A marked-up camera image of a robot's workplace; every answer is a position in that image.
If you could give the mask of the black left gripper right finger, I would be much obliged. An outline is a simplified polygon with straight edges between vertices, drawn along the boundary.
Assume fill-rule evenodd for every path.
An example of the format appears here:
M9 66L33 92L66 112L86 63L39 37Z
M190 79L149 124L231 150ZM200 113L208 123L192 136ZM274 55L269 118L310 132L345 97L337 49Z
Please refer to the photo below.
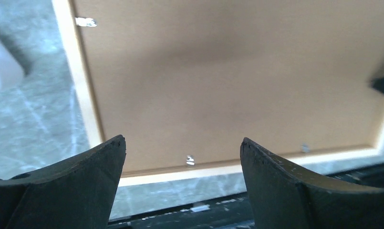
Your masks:
M315 173L244 138L240 161L259 229L384 229L384 188Z

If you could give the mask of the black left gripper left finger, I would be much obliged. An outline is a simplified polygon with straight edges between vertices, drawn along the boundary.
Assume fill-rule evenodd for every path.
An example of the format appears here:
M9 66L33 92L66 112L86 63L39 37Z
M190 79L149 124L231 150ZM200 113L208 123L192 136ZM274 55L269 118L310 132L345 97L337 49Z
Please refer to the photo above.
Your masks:
M122 135L0 179L0 229L105 229L126 156Z

